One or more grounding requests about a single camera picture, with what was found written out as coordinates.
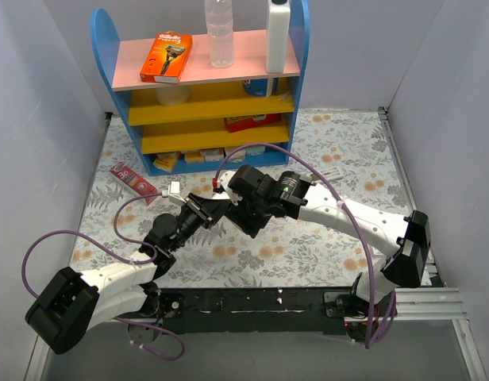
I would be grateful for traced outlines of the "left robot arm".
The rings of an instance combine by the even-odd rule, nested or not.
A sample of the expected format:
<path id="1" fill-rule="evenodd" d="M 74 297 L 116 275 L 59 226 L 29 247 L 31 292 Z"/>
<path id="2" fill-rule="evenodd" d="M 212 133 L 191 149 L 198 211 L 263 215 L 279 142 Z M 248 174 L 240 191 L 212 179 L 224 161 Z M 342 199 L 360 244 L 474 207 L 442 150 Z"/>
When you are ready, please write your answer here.
<path id="1" fill-rule="evenodd" d="M 160 306 L 153 280 L 174 264 L 174 251 L 199 228 L 218 222 L 230 205 L 226 194 L 212 198 L 189 194 L 179 215 L 154 219 L 143 243 L 127 260 L 89 271 L 59 270 L 29 307 L 26 323 L 54 353 L 63 354 L 89 329 L 111 318 L 128 312 L 153 316 Z"/>

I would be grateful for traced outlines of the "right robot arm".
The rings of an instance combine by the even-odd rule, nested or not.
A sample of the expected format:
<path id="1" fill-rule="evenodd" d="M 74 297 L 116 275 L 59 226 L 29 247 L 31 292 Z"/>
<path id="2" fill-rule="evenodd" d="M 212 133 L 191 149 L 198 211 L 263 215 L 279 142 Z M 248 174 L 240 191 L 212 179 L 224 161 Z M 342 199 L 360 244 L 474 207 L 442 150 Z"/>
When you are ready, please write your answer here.
<path id="1" fill-rule="evenodd" d="M 293 171 L 273 179 L 244 165 L 220 175 L 218 182 L 231 201 L 226 217 L 250 237 L 271 217 L 290 217 L 364 238 L 382 253 L 372 275 L 361 275 L 349 296 L 356 314 L 370 314 L 396 288 L 421 286 L 431 244 L 429 218 L 423 212 L 403 216 L 350 199 L 337 201 L 329 189 Z"/>

